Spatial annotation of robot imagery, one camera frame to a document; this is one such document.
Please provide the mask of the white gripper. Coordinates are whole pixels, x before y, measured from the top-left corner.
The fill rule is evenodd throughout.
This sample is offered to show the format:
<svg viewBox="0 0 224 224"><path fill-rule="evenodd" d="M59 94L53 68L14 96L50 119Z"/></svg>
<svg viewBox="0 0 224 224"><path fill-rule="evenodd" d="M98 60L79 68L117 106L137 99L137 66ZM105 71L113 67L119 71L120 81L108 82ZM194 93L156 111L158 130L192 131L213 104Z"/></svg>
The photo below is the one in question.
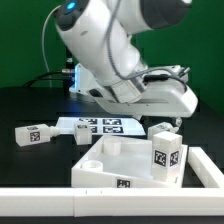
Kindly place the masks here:
<svg viewBox="0 0 224 224"><path fill-rule="evenodd" d="M172 123L178 128L182 118L191 117L198 104L194 92L176 80L149 83L137 102L119 103L101 87L91 89L89 95L111 114L129 115L138 120L142 116L175 117Z"/></svg>

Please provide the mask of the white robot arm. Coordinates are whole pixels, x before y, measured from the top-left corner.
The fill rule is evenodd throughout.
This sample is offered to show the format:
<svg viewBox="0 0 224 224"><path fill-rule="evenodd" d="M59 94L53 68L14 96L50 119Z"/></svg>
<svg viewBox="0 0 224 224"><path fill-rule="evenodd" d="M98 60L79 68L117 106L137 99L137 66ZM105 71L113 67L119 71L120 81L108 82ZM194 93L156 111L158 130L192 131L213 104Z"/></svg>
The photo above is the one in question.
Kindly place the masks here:
<svg viewBox="0 0 224 224"><path fill-rule="evenodd" d="M198 104L188 70L150 67L131 44L134 34L178 24L192 0L65 0L55 26L84 68L85 93L111 114L190 117Z"/></svg>

